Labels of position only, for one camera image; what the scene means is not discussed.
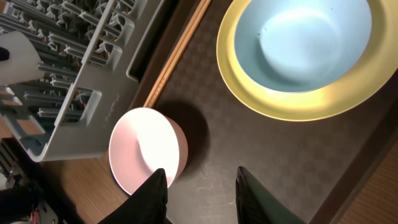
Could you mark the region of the yellow round plate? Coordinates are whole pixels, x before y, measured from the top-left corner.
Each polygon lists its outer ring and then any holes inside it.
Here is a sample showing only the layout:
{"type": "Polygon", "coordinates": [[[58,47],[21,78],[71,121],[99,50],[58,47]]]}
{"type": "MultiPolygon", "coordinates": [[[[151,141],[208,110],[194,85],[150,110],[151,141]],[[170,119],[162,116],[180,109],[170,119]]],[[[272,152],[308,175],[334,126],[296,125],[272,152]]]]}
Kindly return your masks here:
{"type": "Polygon", "coordinates": [[[397,1],[371,1],[375,29],[363,56],[342,78],[306,93],[267,90],[246,76],[233,47],[234,32],[248,1],[233,1],[221,22],[216,57],[230,92],[245,106],[262,115],[284,121],[315,121],[329,118],[372,97],[396,78],[397,1]]]}

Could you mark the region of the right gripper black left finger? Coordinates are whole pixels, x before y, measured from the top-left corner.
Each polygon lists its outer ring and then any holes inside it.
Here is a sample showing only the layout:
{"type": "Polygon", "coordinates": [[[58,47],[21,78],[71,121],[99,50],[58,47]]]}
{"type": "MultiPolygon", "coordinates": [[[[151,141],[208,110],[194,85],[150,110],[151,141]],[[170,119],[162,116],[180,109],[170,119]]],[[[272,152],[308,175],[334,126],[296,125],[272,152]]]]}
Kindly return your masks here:
{"type": "Polygon", "coordinates": [[[167,179],[160,168],[99,224],[170,224],[167,202],[167,179]]]}

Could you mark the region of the white cup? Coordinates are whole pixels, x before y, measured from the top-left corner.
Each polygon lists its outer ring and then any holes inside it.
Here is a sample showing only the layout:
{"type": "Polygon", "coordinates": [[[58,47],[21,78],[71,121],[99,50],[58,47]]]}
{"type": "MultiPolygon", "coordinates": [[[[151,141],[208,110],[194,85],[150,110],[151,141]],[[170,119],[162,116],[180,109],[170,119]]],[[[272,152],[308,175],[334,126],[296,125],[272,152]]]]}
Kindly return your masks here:
{"type": "Polygon", "coordinates": [[[42,62],[30,40],[21,32],[1,34],[1,47],[9,59],[1,61],[1,85],[28,82],[44,77],[38,65],[42,62]]]}

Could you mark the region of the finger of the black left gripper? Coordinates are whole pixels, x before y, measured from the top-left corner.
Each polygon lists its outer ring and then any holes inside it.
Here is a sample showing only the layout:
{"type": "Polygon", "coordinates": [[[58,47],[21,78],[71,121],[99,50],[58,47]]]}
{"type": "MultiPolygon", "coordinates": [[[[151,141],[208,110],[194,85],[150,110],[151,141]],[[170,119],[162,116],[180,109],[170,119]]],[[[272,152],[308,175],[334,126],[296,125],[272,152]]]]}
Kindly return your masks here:
{"type": "Polygon", "coordinates": [[[9,59],[9,51],[3,47],[0,47],[0,61],[6,61],[9,59]]]}

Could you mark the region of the wooden chopstick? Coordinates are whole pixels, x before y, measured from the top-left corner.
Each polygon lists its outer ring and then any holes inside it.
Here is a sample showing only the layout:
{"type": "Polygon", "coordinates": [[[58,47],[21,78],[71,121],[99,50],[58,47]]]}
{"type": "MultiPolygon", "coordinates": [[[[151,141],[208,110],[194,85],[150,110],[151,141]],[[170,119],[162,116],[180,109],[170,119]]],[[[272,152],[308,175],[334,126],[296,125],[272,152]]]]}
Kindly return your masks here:
{"type": "Polygon", "coordinates": [[[173,49],[169,59],[166,61],[164,68],[162,69],[158,79],[154,83],[143,107],[151,108],[155,105],[159,95],[161,94],[164,86],[170,78],[177,62],[180,60],[184,50],[186,49],[189,41],[191,40],[194,32],[196,31],[200,21],[202,20],[211,0],[201,0],[198,7],[195,9],[193,16],[189,20],[181,38],[179,38],[175,48],[173,49]]]}
{"type": "Polygon", "coordinates": [[[134,100],[134,106],[143,106],[154,83],[158,79],[166,61],[169,59],[184,29],[193,16],[200,1],[179,1],[164,34],[159,41],[149,68],[145,72],[139,90],[140,95],[134,100]]]}

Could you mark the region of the pink bowl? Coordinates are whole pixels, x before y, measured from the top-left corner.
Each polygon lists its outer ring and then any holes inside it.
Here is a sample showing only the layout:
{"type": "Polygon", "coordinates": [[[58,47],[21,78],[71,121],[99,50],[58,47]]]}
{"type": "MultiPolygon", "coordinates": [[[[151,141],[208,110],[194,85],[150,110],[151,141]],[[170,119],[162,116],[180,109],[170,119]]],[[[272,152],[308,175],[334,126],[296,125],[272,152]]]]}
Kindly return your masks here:
{"type": "Polygon", "coordinates": [[[171,186],[187,164],[188,144],[174,120],[151,108],[135,108],[116,123],[108,156],[117,184],[132,195],[159,168],[171,186]]]}

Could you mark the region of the light blue bowl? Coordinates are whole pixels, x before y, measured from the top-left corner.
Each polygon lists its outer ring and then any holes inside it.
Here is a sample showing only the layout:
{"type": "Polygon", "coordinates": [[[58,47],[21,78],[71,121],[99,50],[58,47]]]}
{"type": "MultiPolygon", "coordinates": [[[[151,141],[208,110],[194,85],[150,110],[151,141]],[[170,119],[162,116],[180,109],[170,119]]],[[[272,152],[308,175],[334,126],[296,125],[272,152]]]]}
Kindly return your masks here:
{"type": "Polygon", "coordinates": [[[234,51],[245,74],[282,92],[305,92],[342,77],[369,42],[366,0],[253,0],[240,15],[234,51]]]}

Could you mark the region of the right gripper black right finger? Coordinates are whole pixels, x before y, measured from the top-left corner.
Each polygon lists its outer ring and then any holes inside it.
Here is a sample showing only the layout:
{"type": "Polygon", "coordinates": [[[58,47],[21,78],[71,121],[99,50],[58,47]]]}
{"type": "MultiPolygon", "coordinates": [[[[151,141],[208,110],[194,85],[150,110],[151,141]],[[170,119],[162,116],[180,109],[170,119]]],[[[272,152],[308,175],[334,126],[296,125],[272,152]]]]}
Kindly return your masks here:
{"type": "Polygon", "coordinates": [[[239,224],[305,224],[243,166],[237,170],[236,209],[239,224]]]}

